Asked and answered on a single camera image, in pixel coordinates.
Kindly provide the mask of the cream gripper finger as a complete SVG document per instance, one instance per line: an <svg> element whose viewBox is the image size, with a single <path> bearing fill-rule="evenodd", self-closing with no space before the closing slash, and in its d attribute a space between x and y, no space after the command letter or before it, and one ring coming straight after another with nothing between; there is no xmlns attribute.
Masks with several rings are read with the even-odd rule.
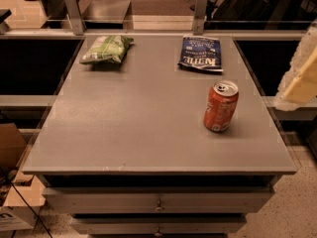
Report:
<svg viewBox="0 0 317 238"><path fill-rule="evenodd" d="M305 104L317 95L317 47L283 93L286 101Z"/></svg>

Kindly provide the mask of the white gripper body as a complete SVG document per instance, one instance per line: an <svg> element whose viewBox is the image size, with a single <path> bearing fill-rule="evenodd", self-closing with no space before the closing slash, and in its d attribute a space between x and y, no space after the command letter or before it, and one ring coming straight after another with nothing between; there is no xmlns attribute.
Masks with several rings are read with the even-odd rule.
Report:
<svg viewBox="0 0 317 238"><path fill-rule="evenodd" d="M290 85L292 79L299 72L306 60L317 47L317 21L314 21L308 28L306 34L301 38L296 51L290 61L290 69L283 75L282 80L277 88L277 94L273 99L273 105L277 110L294 111L305 104L298 104L286 101L283 93Z"/></svg>

